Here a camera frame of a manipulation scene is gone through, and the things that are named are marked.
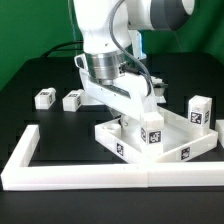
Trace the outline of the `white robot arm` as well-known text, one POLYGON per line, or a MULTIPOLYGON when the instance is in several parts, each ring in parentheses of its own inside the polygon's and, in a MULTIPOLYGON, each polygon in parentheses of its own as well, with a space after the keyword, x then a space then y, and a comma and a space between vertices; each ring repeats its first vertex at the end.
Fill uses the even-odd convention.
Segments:
POLYGON ((84 53, 75 58, 88 95, 121 115, 126 127, 157 110, 148 69, 134 53, 132 30, 175 31, 195 0, 73 0, 84 53))

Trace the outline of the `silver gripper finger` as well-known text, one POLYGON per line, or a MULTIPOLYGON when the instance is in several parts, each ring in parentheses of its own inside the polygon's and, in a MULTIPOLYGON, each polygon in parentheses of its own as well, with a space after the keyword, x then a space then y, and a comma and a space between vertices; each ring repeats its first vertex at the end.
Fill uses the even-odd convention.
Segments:
POLYGON ((130 126, 130 117, 122 114, 120 117, 120 125, 122 128, 128 128, 130 126))

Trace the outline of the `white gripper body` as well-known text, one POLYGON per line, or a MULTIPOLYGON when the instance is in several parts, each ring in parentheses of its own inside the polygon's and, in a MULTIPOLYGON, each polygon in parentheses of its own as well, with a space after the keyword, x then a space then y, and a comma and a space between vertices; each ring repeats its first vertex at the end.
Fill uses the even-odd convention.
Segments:
POLYGON ((74 61, 90 97, 135 120, 140 120, 144 113, 157 111, 153 87, 143 76, 126 72, 110 85, 103 85, 90 76, 84 54, 76 56, 74 61))

